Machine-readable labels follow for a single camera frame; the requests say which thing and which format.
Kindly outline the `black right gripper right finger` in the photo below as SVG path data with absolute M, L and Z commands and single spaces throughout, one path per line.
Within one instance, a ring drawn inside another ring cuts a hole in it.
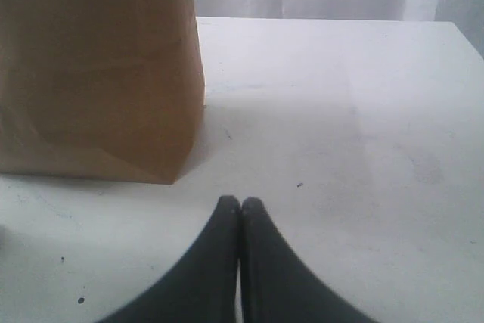
M 241 207 L 240 285 L 245 322 L 372 322 L 294 253 L 263 202 Z

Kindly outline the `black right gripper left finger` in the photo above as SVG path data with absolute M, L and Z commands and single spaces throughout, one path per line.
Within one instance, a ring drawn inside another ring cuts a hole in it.
M 240 204 L 219 198 L 182 258 L 152 287 L 102 322 L 235 322 Z

